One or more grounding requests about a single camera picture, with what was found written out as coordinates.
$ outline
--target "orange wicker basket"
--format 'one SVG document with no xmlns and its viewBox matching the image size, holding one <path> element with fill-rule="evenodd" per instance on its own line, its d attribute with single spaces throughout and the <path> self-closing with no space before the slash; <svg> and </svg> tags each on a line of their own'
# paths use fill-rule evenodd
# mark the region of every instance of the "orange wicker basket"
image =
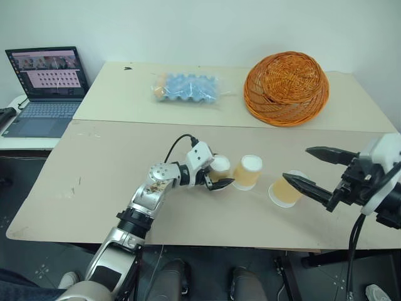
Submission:
<svg viewBox="0 0 401 301">
<path fill-rule="evenodd" d="M 247 109 L 278 127 L 292 127 L 316 117 L 329 96 L 329 83 L 319 64 L 300 52 L 283 52 L 260 61 L 248 74 Z"/>
</svg>

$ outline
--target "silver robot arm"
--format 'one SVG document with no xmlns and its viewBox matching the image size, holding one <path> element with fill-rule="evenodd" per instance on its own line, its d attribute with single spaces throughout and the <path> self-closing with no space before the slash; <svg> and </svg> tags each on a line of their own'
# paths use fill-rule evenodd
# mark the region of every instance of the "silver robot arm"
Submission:
<svg viewBox="0 0 401 301">
<path fill-rule="evenodd" d="M 200 141 L 187 153 L 182 165 L 175 162 L 152 166 L 126 210 L 117 214 L 120 222 L 110 230 L 93 257 L 85 281 L 72 286 L 57 301 L 73 297 L 77 301 L 127 300 L 136 285 L 145 236 L 166 194 L 177 185 L 205 184 L 213 190 L 233 181 L 225 179 L 220 186 L 211 183 L 207 173 L 213 160 L 209 146 Z"/>
</svg>

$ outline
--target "floor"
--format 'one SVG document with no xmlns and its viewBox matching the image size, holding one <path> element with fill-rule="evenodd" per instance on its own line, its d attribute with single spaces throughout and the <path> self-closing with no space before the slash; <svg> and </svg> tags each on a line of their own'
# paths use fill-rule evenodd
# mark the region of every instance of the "floor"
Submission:
<svg viewBox="0 0 401 301">
<path fill-rule="evenodd" d="M 13 180 L 11 187 L 0 189 L 0 268 L 18 272 L 41 287 L 53 288 L 57 287 L 65 272 L 73 270 L 84 275 L 92 254 L 76 246 L 15 241 L 5 236 L 8 224 L 28 195 L 43 164 L 43 159 L 0 157 L 1 175 Z M 169 260 L 181 258 L 192 269 L 191 300 L 228 300 L 229 272 L 237 266 L 246 267 L 256 273 L 268 300 L 277 300 L 277 292 L 283 280 L 276 271 L 273 259 L 280 254 L 283 252 L 254 248 L 146 246 L 141 264 L 138 299 L 145 299 L 157 262 L 157 269 L 160 269 Z M 355 261 L 356 301 L 366 300 L 364 289 L 371 283 L 381 286 L 393 301 L 401 300 L 399 254 Z M 289 252 L 303 300 L 344 300 L 346 263 L 305 269 L 301 266 L 300 258 L 307 255 Z M 285 290 L 279 300 L 289 300 Z"/>
</svg>

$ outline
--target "beige tabletop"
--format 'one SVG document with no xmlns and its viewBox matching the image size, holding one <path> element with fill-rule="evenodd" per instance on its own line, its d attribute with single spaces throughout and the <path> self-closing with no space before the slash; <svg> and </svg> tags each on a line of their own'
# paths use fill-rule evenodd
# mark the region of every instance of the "beige tabletop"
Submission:
<svg viewBox="0 0 401 301">
<path fill-rule="evenodd" d="M 360 207 L 340 204 L 329 213 L 303 198 L 283 209 L 268 198 L 282 172 L 298 169 L 332 191 L 344 166 L 305 153 L 327 145 L 360 151 L 379 133 L 334 130 L 210 127 L 74 120 L 44 165 L 27 200 L 7 230 L 17 240 L 100 243 L 143 183 L 151 165 L 161 162 L 172 142 L 191 133 L 232 164 L 244 154 L 263 158 L 263 174 L 251 191 L 205 187 L 172 191 L 147 236 L 147 243 L 345 249 Z M 183 140 L 171 160 L 189 150 Z M 400 248 L 401 231 L 369 216 L 359 248 Z"/>
<path fill-rule="evenodd" d="M 106 62 L 74 119 L 272 128 L 246 110 L 243 86 L 249 69 Z M 214 105 L 159 103 L 151 87 L 164 73 L 215 76 L 222 95 Z M 396 131 L 353 75 L 339 72 L 326 75 L 330 82 L 326 107 L 319 116 L 297 129 Z"/>
</svg>

